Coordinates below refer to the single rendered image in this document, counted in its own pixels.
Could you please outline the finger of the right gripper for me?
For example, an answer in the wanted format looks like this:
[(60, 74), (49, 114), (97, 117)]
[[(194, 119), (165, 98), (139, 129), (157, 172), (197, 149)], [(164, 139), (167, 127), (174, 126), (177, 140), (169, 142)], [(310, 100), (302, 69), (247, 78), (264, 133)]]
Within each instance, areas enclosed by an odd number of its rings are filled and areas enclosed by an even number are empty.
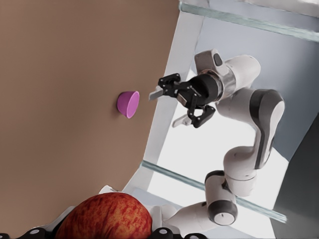
[(149, 100), (152, 101), (161, 96), (169, 96), (172, 98), (176, 98), (177, 89), (180, 85), (180, 81), (181, 78), (179, 73), (174, 73), (160, 78), (155, 91), (149, 94)]
[(198, 116), (196, 116), (194, 113), (195, 108), (188, 110), (187, 114), (173, 121), (172, 127), (177, 127), (179, 125), (184, 125), (184, 126), (193, 125), (194, 128), (199, 128), (204, 123), (206, 123), (209, 119), (211, 119), (216, 112), (216, 109), (210, 105), (199, 107), (199, 110), (202, 110), (202, 114)]

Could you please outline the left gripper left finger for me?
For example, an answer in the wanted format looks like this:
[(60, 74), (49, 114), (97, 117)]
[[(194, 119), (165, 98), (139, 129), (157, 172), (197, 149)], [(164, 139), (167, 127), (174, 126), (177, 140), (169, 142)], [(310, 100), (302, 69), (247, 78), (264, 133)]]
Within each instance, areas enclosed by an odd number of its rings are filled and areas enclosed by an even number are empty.
[(66, 217), (74, 210), (75, 206), (68, 207), (60, 216), (49, 224), (29, 229), (23, 235), (13, 238), (9, 234), (0, 233), (0, 239), (54, 239), (55, 235)]

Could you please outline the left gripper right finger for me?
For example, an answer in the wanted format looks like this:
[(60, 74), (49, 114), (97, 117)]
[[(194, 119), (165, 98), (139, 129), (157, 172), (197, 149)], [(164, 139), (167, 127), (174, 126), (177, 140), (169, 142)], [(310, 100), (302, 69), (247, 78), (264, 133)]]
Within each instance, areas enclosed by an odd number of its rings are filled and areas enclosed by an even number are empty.
[(152, 217), (152, 233), (149, 239), (205, 239), (201, 233), (180, 234), (179, 228), (165, 222), (177, 213), (172, 205), (149, 206)]

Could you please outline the red apple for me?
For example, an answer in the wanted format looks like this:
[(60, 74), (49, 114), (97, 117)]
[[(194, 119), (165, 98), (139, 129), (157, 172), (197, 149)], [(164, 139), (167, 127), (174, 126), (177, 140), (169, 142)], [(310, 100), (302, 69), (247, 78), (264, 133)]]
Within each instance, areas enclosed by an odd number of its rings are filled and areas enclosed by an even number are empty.
[(152, 217), (129, 194), (95, 195), (76, 206), (58, 229), (55, 239), (147, 239)]

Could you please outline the pink bowl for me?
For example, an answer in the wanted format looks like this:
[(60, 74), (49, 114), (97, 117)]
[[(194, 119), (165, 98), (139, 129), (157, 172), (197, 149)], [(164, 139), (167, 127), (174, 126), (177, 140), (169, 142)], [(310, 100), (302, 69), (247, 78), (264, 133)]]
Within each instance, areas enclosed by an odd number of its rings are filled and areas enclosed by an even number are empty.
[(117, 99), (117, 109), (126, 118), (131, 119), (137, 111), (140, 101), (138, 91), (125, 91), (119, 94)]

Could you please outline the silver frame post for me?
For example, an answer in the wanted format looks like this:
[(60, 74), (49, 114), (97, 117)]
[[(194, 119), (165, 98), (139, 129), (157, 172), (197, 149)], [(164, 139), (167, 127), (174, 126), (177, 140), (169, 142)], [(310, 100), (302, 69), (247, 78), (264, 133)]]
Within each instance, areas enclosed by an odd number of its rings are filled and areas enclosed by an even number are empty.
[(263, 20), (257, 20), (254, 18), (248, 18), (238, 14), (218, 11), (214, 9), (208, 9), (205, 7), (185, 3), (182, 0), (179, 1), (179, 10), (186, 13), (209, 17), (225, 22), (231, 22), (242, 26), (247, 26), (251, 28), (256, 28), (264, 31), (292, 36), (303, 40), (319, 43), (319, 32), (314, 32), (302, 28), (286, 26)]
[[(188, 178), (186, 176), (183, 176), (181, 174), (178, 174), (176, 172), (173, 172), (171, 170), (168, 170), (166, 168), (160, 167), (160, 166), (158, 166), (154, 163), (151, 163), (149, 161), (142, 160), (140, 163), (140, 167), (144, 167), (144, 168), (149, 169), (153, 172), (162, 174), (166, 177), (170, 177), (174, 180), (177, 180), (179, 182), (182, 182), (184, 184), (187, 184), (187, 185), (192, 186), (194, 188), (197, 188), (199, 190), (202, 190), (202, 191), (205, 190), (203, 183), (198, 182), (194, 179)], [(259, 214), (262, 214), (264, 216), (267, 216), (268, 218), (276, 220), (280, 223), (285, 224), (287, 222), (287, 216), (285, 216), (284, 214), (281, 214), (279, 212), (276, 212), (274, 210), (266, 209), (262, 206), (259, 206), (257, 204), (254, 204), (250, 201), (247, 201), (247, 200), (245, 200), (243, 198), (239, 198), (239, 197), (236, 197), (236, 202), (238, 205), (240, 205), (246, 209), (249, 209), (249, 210), (252, 210), (252, 211), (257, 212)]]

